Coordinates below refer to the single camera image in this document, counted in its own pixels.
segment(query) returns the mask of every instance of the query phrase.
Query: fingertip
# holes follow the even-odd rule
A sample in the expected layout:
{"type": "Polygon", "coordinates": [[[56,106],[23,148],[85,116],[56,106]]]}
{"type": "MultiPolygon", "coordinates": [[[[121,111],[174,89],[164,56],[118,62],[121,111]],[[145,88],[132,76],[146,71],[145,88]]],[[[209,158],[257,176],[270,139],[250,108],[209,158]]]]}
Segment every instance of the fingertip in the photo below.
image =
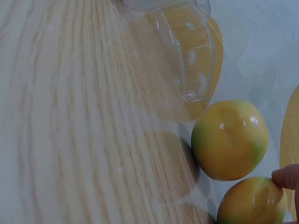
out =
{"type": "Polygon", "coordinates": [[[283,178],[283,169],[276,169],[276,170],[273,170],[272,172],[272,179],[280,185],[280,182],[283,178]]]}

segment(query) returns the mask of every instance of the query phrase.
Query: wooden surface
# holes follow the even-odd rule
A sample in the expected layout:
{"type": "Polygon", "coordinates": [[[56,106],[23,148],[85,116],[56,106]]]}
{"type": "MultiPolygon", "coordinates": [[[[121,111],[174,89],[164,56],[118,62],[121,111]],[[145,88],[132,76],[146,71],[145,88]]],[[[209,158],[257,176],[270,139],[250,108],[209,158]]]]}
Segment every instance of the wooden surface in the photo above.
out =
{"type": "MultiPolygon", "coordinates": [[[[281,139],[280,139],[280,167],[285,167],[289,164],[299,163],[299,139],[298,139],[298,108],[299,108],[299,86],[295,89],[288,103],[285,112],[281,139]]],[[[292,219],[297,220],[295,210],[295,191],[286,190],[288,198],[288,209],[292,219]]]]}
{"type": "Polygon", "coordinates": [[[108,0],[0,1],[0,223],[212,223],[180,203],[198,107],[142,29],[108,0]]]}

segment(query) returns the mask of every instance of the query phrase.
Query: light wood table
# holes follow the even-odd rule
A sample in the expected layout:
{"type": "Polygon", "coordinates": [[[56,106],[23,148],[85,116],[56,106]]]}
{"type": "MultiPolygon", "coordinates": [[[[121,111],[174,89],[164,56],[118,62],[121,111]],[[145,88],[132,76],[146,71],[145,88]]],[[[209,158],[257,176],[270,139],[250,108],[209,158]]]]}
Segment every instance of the light wood table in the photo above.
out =
{"type": "Polygon", "coordinates": [[[0,0],[0,223],[213,222],[183,200],[196,106],[142,29],[109,0],[0,0]]]}

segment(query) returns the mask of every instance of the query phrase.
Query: clear plastic container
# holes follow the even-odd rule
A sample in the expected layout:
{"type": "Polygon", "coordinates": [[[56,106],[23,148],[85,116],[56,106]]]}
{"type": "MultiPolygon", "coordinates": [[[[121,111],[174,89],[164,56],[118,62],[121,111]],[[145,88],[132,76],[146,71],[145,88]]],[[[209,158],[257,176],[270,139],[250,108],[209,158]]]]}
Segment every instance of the clear plastic container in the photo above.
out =
{"type": "Polygon", "coordinates": [[[214,44],[208,28],[209,0],[124,0],[139,16],[148,14],[168,55],[184,102],[210,99],[214,44]]]}

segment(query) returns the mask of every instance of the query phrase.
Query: white surface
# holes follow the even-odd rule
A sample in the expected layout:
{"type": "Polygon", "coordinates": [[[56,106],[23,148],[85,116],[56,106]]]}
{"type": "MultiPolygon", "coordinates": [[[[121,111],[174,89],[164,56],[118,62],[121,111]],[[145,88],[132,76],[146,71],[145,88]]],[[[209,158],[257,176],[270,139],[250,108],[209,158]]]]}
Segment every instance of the white surface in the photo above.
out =
{"type": "MultiPolygon", "coordinates": [[[[279,168],[286,107],[299,84],[299,1],[211,0],[211,10],[225,49],[211,103],[244,98],[260,110],[270,142],[263,161],[249,176],[271,176],[272,170],[279,168]]],[[[212,181],[218,197],[216,207],[236,182],[212,181]]]]}

